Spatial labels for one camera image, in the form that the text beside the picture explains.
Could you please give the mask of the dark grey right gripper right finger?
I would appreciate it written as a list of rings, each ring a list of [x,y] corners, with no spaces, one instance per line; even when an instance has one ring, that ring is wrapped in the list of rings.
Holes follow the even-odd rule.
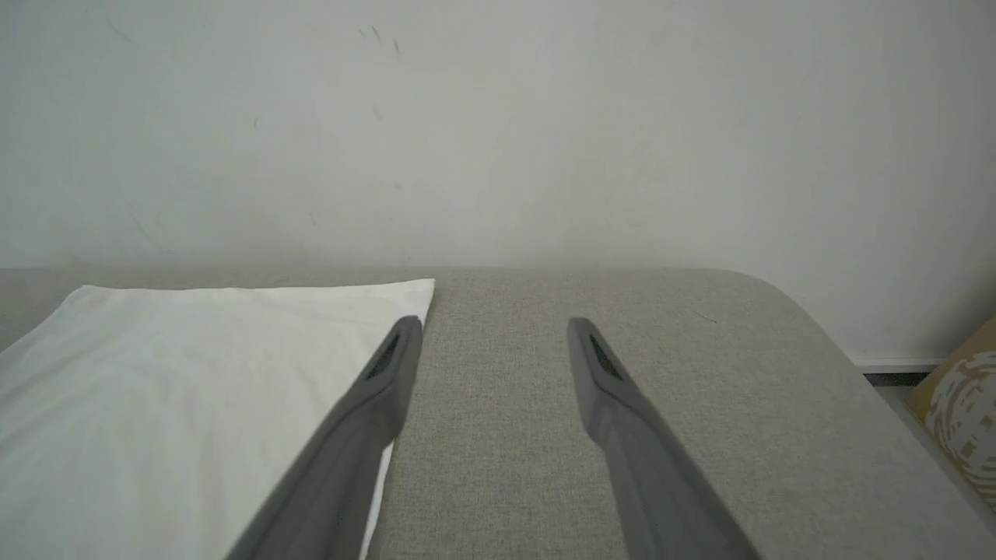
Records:
[[[591,320],[566,330],[584,431],[604,454],[632,559],[760,555]]]

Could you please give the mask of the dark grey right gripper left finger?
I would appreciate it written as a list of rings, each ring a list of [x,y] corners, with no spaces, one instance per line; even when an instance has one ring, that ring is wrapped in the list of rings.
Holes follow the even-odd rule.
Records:
[[[230,559],[356,559],[381,458],[408,417],[423,323],[388,330],[228,553]]]

